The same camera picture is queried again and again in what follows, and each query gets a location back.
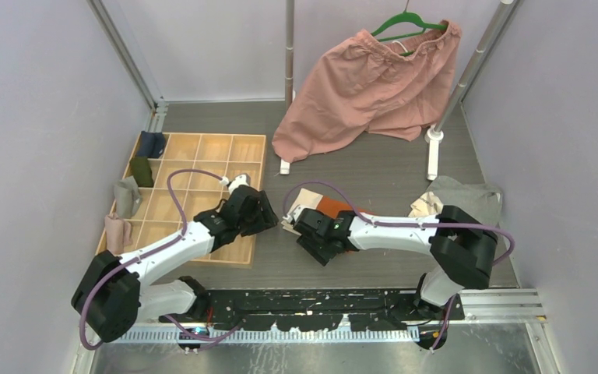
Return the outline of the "orange white underwear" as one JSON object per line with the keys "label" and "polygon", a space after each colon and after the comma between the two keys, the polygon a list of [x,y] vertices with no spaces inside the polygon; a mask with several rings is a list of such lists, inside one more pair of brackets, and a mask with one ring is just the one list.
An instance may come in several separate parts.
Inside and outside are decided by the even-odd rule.
{"label": "orange white underwear", "polygon": [[297,196],[291,201],[287,210],[287,216],[297,207],[303,206],[318,210],[327,217],[335,219],[340,211],[350,211],[353,208],[347,203],[332,199],[310,189],[300,188]]}

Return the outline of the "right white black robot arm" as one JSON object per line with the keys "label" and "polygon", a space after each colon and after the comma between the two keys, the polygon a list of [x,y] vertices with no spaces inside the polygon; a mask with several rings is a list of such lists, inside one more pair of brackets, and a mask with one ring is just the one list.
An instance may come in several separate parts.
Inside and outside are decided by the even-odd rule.
{"label": "right white black robot arm", "polygon": [[421,276],[411,302],[422,318],[433,319],[464,289],[490,285],[498,243],[491,228],[457,206],[425,217],[379,217],[341,210],[331,218],[296,206],[283,219],[298,233],[297,243],[321,265],[345,252],[391,249],[430,256],[437,266]]}

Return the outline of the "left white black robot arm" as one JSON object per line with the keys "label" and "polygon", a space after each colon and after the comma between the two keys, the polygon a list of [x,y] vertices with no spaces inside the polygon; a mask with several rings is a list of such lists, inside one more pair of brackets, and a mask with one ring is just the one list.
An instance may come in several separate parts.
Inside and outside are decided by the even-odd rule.
{"label": "left white black robot arm", "polygon": [[95,255],[71,299],[80,327],[90,327],[109,343],[136,323],[167,314],[198,322],[208,311],[199,284],[190,277],[167,284],[157,281],[239,236],[257,235],[277,224],[266,193],[242,184],[230,189],[217,208],[196,214],[179,231],[152,245],[120,256],[108,251]]}

